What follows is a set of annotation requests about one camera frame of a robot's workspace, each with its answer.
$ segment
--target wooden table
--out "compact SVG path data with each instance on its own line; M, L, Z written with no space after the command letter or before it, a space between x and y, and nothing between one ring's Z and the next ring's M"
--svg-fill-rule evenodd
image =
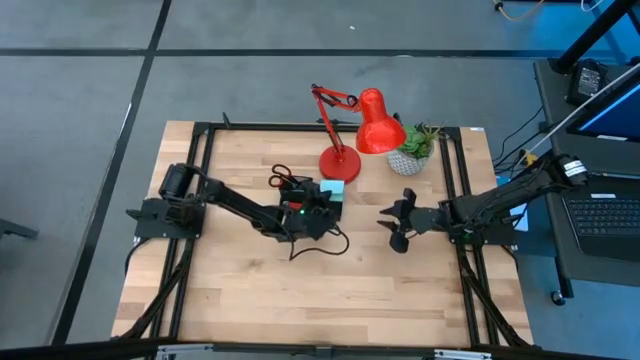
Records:
M184 162L193 122L167 123L148 196L157 197L167 167ZM485 133L462 128L471 188L496 185ZM354 146L354 133L343 133ZM204 141L200 141L199 155ZM267 179L283 163L296 175L320 179L318 158L330 146L322 132L215 132L209 175L254 201L278 202ZM454 178L455 151L450 146ZM351 239L342 256L318 252L289 262L289 244L261 236L250 224L209 205L197 240L180 324L181 340L235 343L333 344L362 346L469 346L469 335L455 249L447 235L428 232L411 240L409 252L389 247L390 232L376 223L378 211L411 187L419 206L446 198L439 147L415 176L394 173L385 155L360 155L362 171L346 186L340 227ZM459 182L457 194L461 194ZM296 250L320 246L342 249L344 240L328 235L317 243L296 242ZM133 256L116 315L113 335L133 325L158 290L167 240L153 239ZM520 336L531 341L518 274L500 247L484 256L492 298ZM172 298L161 334L168 331ZM476 299L481 339L487 341L482 307Z

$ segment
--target white cable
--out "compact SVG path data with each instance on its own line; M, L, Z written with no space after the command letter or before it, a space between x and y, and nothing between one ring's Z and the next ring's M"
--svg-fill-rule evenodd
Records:
M597 8L597 7L598 7L598 5L602 4L602 2L603 2L603 1L604 1L604 0L600 0L600 1L598 1L595 5L593 5L592 7L588 8L588 9L585 9L585 8L584 8L584 0L580 0L580 9L582 9L582 11L584 11L584 12L590 12L590 11L592 11L593 9Z
M578 111L582 110L583 107L585 107L588 103L590 103L591 101L593 101L593 99L599 97L600 95L602 95L602 93L604 93L607 89L609 89L611 86L615 85L616 83L618 83L620 80L624 79L627 77L627 75L631 74L632 72L634 72L636 69L640 68L640 64L637 64L636 66L632 67L631 69L627 70L627 72L625 72L624 74L618 76L617 79L613 80L612 82L610 82L607 86L603 87L600 91L598 91L595 95L593 95L592 97L590 97L587 101L585 101L584 103L582 103L582 105L578 106L577 109L575 109L571 114L569 114L569 116L567 116L564 120L562 120L560 122L560 124L556 125L553 130L549 131L549 133L542 138L542 140L538 141L538 143L536 143L531 150L529 150L529 153L532 153L533 150L535 150L538 146L540 146L540 144L542 144L545 140L547 140L548 138L551 137L551 135L553 135L556 131L560 130L560 128L562 127L562 125L564 125L567 121L571 120L571 118L573 118L573 115L575 115ZM520 160L518 160L518 162L513 165L514 169L522 162L522 160L524 160L524 158L527 157L527 154L524 154Z

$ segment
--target red desk lamp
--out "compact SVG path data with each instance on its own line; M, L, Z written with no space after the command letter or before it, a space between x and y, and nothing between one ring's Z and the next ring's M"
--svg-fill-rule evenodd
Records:
M342 143L340 136L329 121L324 104L351 112L362 112L362 125L356 135L356 148L365 154L380 154L397 148L404 143L407 135L402 125L387 114L384 98L378 89L365 89L360 99L353 95L311 85L311 93L316 98L322 120L333 143L320 155L320 172L327 179L344 180L350 183L360 172L360 156L351 147Z

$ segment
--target gray carpet floor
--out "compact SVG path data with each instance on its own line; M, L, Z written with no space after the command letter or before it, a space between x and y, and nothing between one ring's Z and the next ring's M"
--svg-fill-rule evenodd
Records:
M2 48L146 48L161 3L0 0L0 54ZM530 6L505 8L518 14ZM573 4L544 5L511 23L489 0L176 0L159 47L564 50L593 20ZM615 43L603 38L593 49L614 45L639 55L627 18L611 38ZM0 241L0 348L48 341L142 60L0 56L0 218L40 230L35 241ZM530 59L156 58L70 341L110 334L134 229L124 210L139 206L146 193L165 121L214 121L225 111L239 122L310 122L318 117L311 83L350 93L377 87L389 111L409 123L484 127L494 156L502 139L540 107ZM507 148L536 130L534 121ZM576 298L556 307L548 297L558 287L553 261L523 256L519 264L537 344L640 357L640 289L575 281Z

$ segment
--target white plant pot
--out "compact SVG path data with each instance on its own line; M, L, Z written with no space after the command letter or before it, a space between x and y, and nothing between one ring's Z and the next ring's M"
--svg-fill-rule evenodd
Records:
M427 160L431 157L431 154L433 154L433 144L429 151L429 155L421 159L411 157L399 150L389 151L387 158L389 159L389 166L391 166L393 171L400 175L408 176L415 175L424 169L427 165Z

